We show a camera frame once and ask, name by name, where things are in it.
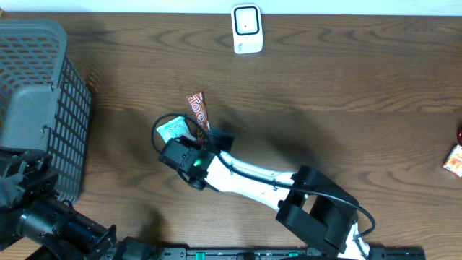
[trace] black square outline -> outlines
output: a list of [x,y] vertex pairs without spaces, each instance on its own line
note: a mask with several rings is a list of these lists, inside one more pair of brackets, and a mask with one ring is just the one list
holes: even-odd
[[[236,17],[236,11],[239,10],[239,9],[250,9],[250,8],[253,8],[255,9],[255,15],[256,15],[256,20],[257,20],[257,31],[256,32],[250,32],[250,33],[239,33],[237,31],[237,17]],[[243,7],[238,7],[236,9],[234,9],[234,30],[236,31],[237,35],[239,36],[244,36],[244,35],[255,35],[257,34],[258,32],[260,32],[260,24],[258,22],[258,10],[257,8],[255,8],[254,6],[243,6]]]

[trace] cable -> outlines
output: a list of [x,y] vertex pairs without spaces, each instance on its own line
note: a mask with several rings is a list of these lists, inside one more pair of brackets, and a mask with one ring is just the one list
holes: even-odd
[[[236,173],[238,174],[239,176],[242,176],[244,178],[248,178],[248,179],[251,179],[252,181],[258,181],[260,183],[264,183],[264,184],[267,184],[267,185],[271,185],[273,187],[277,187],[277,188],[282,188],[282,189],[289,189],[291,191],[299,191],[299,192],[303,192],[303,193],[306,193],[306,194],[309,194],[309,195],[316,195],[316,196],[323,196],[327,199],[333,199],[335,201],[338,201],[338,202],[341,202],[347,206],[350,206],[352,207],[353,209],[361,212],[364,216],[366,216],[370,223],[371,223],[371,227],[369,229],[367,229],[366,231],[358,234],[358,235],[355,235],[353,237],[353,239],[355,241],[357,241],[358,238],[362,238],[364,237],[365,235],[368,235],[370,234],[374,229],[375,229],[375,219],[374,217],[366,210],[364,209],[363,207],[361,207],[360,205],[356,205],[356,204],[353,204],[351,203],[350,201],[347,201],[345,199],[342,199],[342,198],[339,198],[337,196],[334,196],[334,195],[330,195],[330,194],[327,194],[327,193],[323,193],[323,192],[319,192],[319,191],[314,191],[310,188],[303,188],[303,187],[294,187],[294,186],[291,186],[291,185],[288,185],[288,184],[283,184],[283,183],[277,183],[276,181],[268,181],[268,180],[265,180],[265,179],[262,179],[262,178],[258,178],[258,177],[255,177],[255,176],[252,176],[252,175],[249,175],[247,173],[244,173],[238,169],[236,169],[234,166],[230,165],[220,154],[220,151],[217,149],[217,147],[215,146],[215,144],[213,143],[212,141],[212,136],[209,134],[208,131],[206,131],[204,129],[204,127],[202,127],[199,123],[196,122],[196,120],[194,120],[194,118],[192,118],[191,116],[189,115],[185,115],[185,114],[182,114],[182,113],[168,113],[166,115],[163,115],[163,116],[160,116],[155,122],[154,124],[152,125],[152,130],[151,130],[151,143],[152,143],[152,146],[154,147],[154,150],[158,151],[160,154],[162,154],[162,152],[160,151],[159,148],[157,148],[156,144],[154,143],[154,131],[155,131],[155,128],[157,126],[157,124],[164,118],[167,118],[167,117],[171,117],[171,116],[182,116],[184,117],[186,120],[190,121],[191,123],[193,123],[195,126],[197,126],[199,128],[199,130],[201,130],[203,133],[204,133],[204,136],[206,137],[206,139],[209,141],[209,144],[212,146],[213,150],[215,151],[215,153],[217,154],[217,157],[218,157],[218,160],[226,167],[228,168],[228,170],[230,170],[231,172],[233,173]],[[186,181],[186,177],[184,177],[184,175],[180,174],[178,172],[178,175],[180,175],[180,177]]]

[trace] small box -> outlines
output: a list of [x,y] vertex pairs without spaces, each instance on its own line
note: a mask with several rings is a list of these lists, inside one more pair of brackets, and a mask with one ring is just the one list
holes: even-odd
[[462,146],[456,145],[453,148],[443,167],[462,177]]

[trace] wooden tabletop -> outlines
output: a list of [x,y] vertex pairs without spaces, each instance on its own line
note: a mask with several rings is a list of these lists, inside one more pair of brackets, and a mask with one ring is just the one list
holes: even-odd
[[[377,220],[365,240],[462,254],[462,179],[441,165],[462,123],[462,19],[264,15],[262,52],[236,55],[229,15],[11,13],[49,18],[95,101],[84,215],[151,243],[305,246],[276,212],[196,191],[157,161],[156,117],[202,90],[232,154],[278,170],[311,165]],[[369,228],[363,216],[360,228]],[[22,239],[0,254],[23,259]]]

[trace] green light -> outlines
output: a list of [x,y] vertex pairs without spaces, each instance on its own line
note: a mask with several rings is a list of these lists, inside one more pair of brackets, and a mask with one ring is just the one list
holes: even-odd
[[202,160],[201,160],[201,159],[197,159],[197,160],[194,162],[194,167],[201,166],[201,164],[202,164]]

